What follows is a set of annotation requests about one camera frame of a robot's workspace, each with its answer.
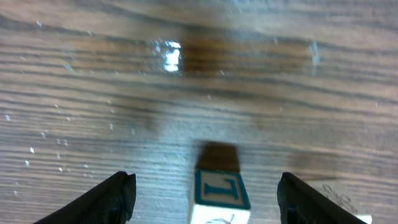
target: blue border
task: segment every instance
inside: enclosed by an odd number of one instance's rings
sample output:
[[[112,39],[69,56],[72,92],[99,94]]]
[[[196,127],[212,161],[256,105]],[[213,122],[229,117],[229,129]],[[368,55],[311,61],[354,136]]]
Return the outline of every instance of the blue border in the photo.
[[[219,203],[219,202],[211,202],[207,200],[201,199],[201,172],[209,172],[214,174],[228,174],[233,175],[238,180],[240,195],[242,196],[243,205],[236,205],[236,204],[229,204],[229,203]],[[210,205],[216,207],[228,207],[228,208],[240,208],[249,210],[251,208],[248,193],[244,188],[243,180],[241,174],[230,173],[230,172],[223,172],[223,171],[215,171],[215,170],[196,170],[195,171],[195,201],[201,205]]]

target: wooden block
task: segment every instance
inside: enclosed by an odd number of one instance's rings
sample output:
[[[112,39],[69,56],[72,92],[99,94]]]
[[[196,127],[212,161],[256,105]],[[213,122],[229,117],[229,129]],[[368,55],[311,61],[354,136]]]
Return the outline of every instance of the wooden block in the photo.
[[[250,202],[240,174],[196,170],[190,200],[190,224],[246,224]]]
[[[372,216],[365,212],[358,201],[337,180],[308,181],[307,184],[358,219],[367,224],[372,223]]]

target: alphabet block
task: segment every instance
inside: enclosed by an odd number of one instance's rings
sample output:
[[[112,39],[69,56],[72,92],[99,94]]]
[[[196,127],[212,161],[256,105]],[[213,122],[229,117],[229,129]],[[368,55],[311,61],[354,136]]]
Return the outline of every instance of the alphabet block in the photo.
[[[365,212],[346,187],[337,180],[313,180],[307,184],[358,219],[372,224],[372,216]]]
[[[188,223],[246,224],[250,208],[240,174],[196,170]]]

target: wood grain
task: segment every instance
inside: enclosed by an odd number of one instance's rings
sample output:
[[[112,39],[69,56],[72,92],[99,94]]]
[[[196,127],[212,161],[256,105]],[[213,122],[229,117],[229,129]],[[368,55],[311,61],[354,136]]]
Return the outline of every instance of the wood grain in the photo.
[[[375,223],[397,223],[397,10],[1,1],[0,222],[32,223],[126,170],[131,223],[184,223],[202,142],[217,141],[238,149],[251,223],[280,223],[285,171],[338,178]]]

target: wooden table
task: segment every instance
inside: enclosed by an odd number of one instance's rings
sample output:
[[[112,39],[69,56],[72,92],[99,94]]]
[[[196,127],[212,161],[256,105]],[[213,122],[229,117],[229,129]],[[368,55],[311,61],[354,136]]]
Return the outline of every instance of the wooden table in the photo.
[[[280,223],[285,171],[337,178],[374,223],[397,223],[397,10],[1,1],[0,222],[32,223],[126,170],[137,174],[131,223],[185,223],[214,141],[236,148],[251,223]],[[222,149],[211,157],[231,166]]]

